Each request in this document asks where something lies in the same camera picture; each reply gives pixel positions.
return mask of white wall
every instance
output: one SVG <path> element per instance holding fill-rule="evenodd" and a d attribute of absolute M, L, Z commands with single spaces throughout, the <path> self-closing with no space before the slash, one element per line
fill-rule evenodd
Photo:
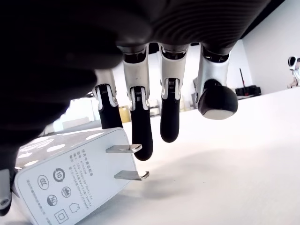
<path fill-rule="evenodd" d="M 159 68 L 159 52 L 149 55 L 149 74 L 150 74 L 150 99 L 161 99 L 160 86 L 160 68 Z M 187 52 L 187 61 L 184 73 L 183 86 L 181 94 L 187 104 L 192 103 L 191 95 L 195 92 L 193 79 L 198 76 L 199 69 L 200 46 L 190 46 Z M 230 56 L 228 68 L 227 86 L 229 88 L 240 88 L 243 86 L 240 77 L 240 69 L 242 69 L 245 85 L 252 85 L 252 78 L 248 66 L 246 53 L 242 40 L 239 40 L 234 46 Z M 125 76 L 123 64 L 119 64 L 113 69 L 113 74 L 117 87 L 117 99 L 119 106 L 128 105 L 129 100 L 126 94 Z"/>
<path fill-rule="evenodd" d="M 284 90 L 293 81 L 287 60 L 300 57 L 299 11 L 299 0 L 285 0 L 243 38 L 253 82 L 263 94 Z"/>

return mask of white tabletop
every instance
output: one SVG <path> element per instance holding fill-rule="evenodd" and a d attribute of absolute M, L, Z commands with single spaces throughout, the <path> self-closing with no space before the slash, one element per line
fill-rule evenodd
<path fill-rule="evenodd" d="M 81 225 L 299 225 L 300 89 L 245 99 L 223 121 L 180 113 L 171 144 L 151 119 L 154 154 Z M 131 139 L 131 124 L 124 124 Z M 12 206 L 1 225 L 29 225 Z"/>

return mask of small robot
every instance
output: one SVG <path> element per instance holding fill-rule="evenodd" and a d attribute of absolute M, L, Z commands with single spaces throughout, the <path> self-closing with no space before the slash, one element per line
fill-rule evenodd
<path fill-rule="evenodd" d="M 294 81 L 287 88 L 297 87 L 300 84 L 300 58 L 291 56 L 287 62 L 294 77 Z"/>

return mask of robot finger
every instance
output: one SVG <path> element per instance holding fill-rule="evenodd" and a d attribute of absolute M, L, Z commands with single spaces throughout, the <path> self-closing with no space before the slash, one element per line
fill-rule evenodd
<path fill-rule="evenodd" d="M 142 144 L 135 153 L 137 159 L 148 160 L 153 153 L 150 124 L 148 45 L 120 47 L 124 53 L 124 73 L 127 94 L 130 100 L 132 121 L 132 144 Z"/>
<path fill-rule="evenodd" d="M 98 100 L 98 111 L 103 129 L 122 128 L 116 85 L 111 69 L 96 70 L 97 84 L 92 92 Z"/>
<path fill-rule="evenodd" d="M 165 142 L 176 140 L 179 133 L 181 87 L 188 45 L 160 44 L 161 53 L 161 120 L 160 135 Z"/>
<path fill-rule="evenodd" d="M 195 102 L 208 119 L 223 120 L 238 110 L 236 94 L 226 87 L 229 56 L 214 54 L 203 45 L 201 47 Z"/>

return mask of black object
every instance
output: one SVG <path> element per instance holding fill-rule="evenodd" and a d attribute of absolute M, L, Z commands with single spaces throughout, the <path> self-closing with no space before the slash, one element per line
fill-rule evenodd
<path fill-rule="evenodd" d="M 168 98 L 161 98 L 160 135 L 168 143 L 175 141 L 179 133 L 180 99 L 175 98 L 175 80 L 169 79 Z"/>
<path fill-rule="evenodd" d="M 244 95 L 245 96 L 248 96 L 249 95 L 249 93 L 248 92 L 246 92 L 246 90 L 245 90 L 245 81 L 244 81 L 244 78 L 243 78 L 243 74 L 242 74 L 242 70 L 240 69 L 240 76 L 241 76 L 241 78 L 242 78 L 242 82 L 243 82 L 243 87 L 244 87 Z"/>
<path fill-rule="evenodd" d="M 141 144 L 142 149 L 135 153 L 141 161 L 148 160 L 153 153 L 153 140 L 150 123 L 150 109 L 143 108 L 141 87 L 135 89 L 135 109 L 130 111 L 132 127 L 132 144 Z"/>
<path fill-rule="evenodd" d="M 257 87 L 256 85 L 251 85 L 244 88 L 236 88 L 235 93 L 237 96 L 259 96 L 262 94 L 261 88 Z"/>
<path fill-rule="evenodd" d="M 238 99 L 230 88 L 212 86 L 201 95 L 198 109 L 202 115 L 210 110 L 226 110 L 235 114 L 238 110 Z"/>
<path fill-rule="evenodd" d="M 109 102 L 107 93 L 107 84 L 97 86 L 99 88 L 102 99 L 102 109 L 99 110 L 101 124 L 103 129 L 123 128 L 122 120 L 119 112 L 119 105 L 113 107 Z"/>

